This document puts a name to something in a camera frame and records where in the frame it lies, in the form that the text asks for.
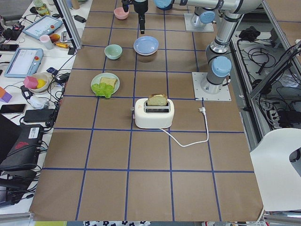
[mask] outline mouse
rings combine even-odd
[[[0,36],[0,44],[4,43],[5,40],[6,40],[5,38],[3,38],[3,37]]]

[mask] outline toast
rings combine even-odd
[[[166,106],[167,96],[164,94],[152,94],[147,100],[148,106]]]

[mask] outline bottle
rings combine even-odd
[[[72,2],[72,7],[74,9],[79,9],[79,1],[78,0],[71,0]]]
[[[33,3],[40,16],[50,15],[47,5],[42,0],[33,0]]]

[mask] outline pink container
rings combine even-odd
[[[122,7],[119,7],[119,8],[116,8],[114,9],[114,15],[117,19],[119,20],[125,20],[127,19],[128,17],[128,13],[129,13],[129,10],[128,12],[126,13]]]

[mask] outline white chair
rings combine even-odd
[[[276,129],[251,151],[261,198],[266,211],[301,209],[301,177],[289,160],[301,147],[301,129]]]

